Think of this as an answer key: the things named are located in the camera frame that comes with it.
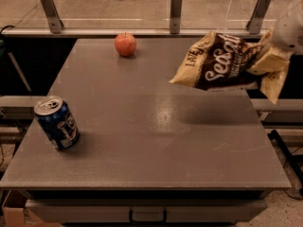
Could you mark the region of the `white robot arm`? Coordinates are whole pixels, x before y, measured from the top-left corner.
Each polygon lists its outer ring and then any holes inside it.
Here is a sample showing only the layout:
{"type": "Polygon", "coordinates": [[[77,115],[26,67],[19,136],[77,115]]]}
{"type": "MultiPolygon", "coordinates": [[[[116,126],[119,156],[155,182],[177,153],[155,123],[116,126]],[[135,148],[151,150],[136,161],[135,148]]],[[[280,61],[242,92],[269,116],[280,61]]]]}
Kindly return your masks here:
{"type": "Polygon", "coordinates": [[[284,70],[293,54],[303,53],[302,38],[303,0],[293,0],[259,40],[262,48],[247,71],[259,76],[284,70]]]}

